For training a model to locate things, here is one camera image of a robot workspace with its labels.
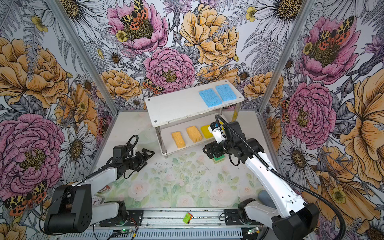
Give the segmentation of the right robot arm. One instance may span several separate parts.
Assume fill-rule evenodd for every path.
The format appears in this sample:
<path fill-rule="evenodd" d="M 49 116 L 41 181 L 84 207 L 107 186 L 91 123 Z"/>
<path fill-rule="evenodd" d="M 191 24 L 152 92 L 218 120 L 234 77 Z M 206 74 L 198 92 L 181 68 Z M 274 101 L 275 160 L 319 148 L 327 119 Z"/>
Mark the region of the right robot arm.
<path fill-rule="evenodd" d="M 272 229 L 279 240 L 313 240 L 319 209 L 273 173 L 275 168 L 260 143 L 254 138 L 247 140 L 238 122 L 213 122 L 208 130 L 215 139 L 203 148 L 209 159 L 223 155 L 237 158 L 258 178 L 274 203 L 269 207 L 248 198 L 238 205 L 239 220 L 246 225 L 259 222 Z"/>

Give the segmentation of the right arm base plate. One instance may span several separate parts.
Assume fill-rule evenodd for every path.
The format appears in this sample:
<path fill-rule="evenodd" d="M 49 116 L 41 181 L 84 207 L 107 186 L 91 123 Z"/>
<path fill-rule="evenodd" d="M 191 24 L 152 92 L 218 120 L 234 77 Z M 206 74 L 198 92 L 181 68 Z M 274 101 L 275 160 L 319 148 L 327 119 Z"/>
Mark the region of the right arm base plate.
<path fill-rule="evenodd" d="M 241 219 L 238 209 L 224 209 L 224 218 L 226 226 L 245 226 L 250 224 Z"/>

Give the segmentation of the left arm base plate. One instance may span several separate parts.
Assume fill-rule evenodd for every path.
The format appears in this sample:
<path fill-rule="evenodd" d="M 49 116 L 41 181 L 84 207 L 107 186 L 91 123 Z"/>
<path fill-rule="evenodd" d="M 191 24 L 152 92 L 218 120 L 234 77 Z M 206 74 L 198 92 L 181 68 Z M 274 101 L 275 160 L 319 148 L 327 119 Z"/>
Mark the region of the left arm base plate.
<path fill-rule="evenodd" d="M 122 216 L 101 221 L 100 227 L 140 227 L 142 225 L 143 210 L 127 210 Z"/>

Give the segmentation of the yellow sponge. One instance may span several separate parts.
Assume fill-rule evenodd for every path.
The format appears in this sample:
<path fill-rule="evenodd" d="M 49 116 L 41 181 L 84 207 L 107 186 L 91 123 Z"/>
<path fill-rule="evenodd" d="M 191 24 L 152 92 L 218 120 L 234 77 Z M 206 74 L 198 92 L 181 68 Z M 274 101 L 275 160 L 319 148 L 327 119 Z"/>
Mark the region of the yellow sponge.
<path fill-rule="evenodd" d="M 210 139 L 214 137 L 213 134 L 209 131 L 209 127 L 210 127 L 209 125 L 205 125 L 201 127 L 201 132 L 205 139 Z"/>

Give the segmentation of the green sponge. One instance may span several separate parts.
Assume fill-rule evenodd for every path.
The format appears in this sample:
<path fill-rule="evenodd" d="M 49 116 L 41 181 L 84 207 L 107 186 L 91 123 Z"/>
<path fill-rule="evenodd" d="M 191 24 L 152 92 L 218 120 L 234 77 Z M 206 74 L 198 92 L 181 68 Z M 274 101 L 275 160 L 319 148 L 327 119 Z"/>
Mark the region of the green sponge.
<path fill-rule="evenodd" d="M 220 156 L 220 157 L 215 157 L 215 156 L 214 156 L 214 158 L 213 158 L 213 162 L 214 162 L 214 164 L 218 164 L 218 163 L 224 161 L 225 158 L 226 158 L 225 155 L 222 155 L 222 156 Z"/>

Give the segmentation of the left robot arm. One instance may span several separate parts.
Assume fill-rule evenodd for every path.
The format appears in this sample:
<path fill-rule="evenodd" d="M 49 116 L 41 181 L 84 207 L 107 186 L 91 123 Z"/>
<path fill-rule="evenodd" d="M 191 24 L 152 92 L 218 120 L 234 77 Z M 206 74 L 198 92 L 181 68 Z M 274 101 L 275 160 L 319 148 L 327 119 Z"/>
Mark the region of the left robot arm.
<path fill-rule="evenodd" d="M 93 196 L 123 177 L 127 171 L 139 172 L 155 152 L 145 148 L 134 152 L 133 146 L 120 145 L 114 147 L 113 153 L 106 165 L 84 180 L 59 186 L 55 190 L 44 221 L 45 234 L 82 233 L 99 222 L 120 224 L 128 220 L 129 214 L 123 201 L 94 205 Z"/>

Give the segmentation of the blue sponge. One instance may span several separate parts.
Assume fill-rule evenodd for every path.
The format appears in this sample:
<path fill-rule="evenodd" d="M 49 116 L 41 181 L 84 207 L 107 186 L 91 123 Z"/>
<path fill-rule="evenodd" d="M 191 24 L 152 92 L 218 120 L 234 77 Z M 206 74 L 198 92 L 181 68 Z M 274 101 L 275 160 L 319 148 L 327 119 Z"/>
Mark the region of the blue sponge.
<path fill-rule="evenodd" d="M 203 99 L 208 108 L 219 106 L 222 104 L 221 98 L 216 94 L 213 89 L 206 89 L 199 92 L 200 97 Z"/>
<path fill-rule="evenodd" d="M 233 101 L 237 99 L 236 94 L 228 84 L 216 86 L 216 91 L 223 102 Z"/>

